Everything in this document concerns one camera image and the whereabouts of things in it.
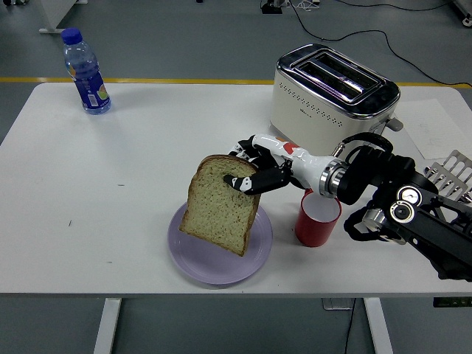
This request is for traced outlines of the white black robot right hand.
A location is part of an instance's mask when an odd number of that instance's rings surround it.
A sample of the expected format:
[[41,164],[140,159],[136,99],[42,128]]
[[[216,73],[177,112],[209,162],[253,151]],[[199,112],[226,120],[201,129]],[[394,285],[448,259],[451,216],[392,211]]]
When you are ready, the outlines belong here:
[[229,154],[257,169],[250,176],[228,174],[223,177],[230,187],[247,195],[270,192],[290,183],[302,189],[317,190],[325,169],[338,162],[333,156],[314,156],[293,142],[264,133],[240,140]]

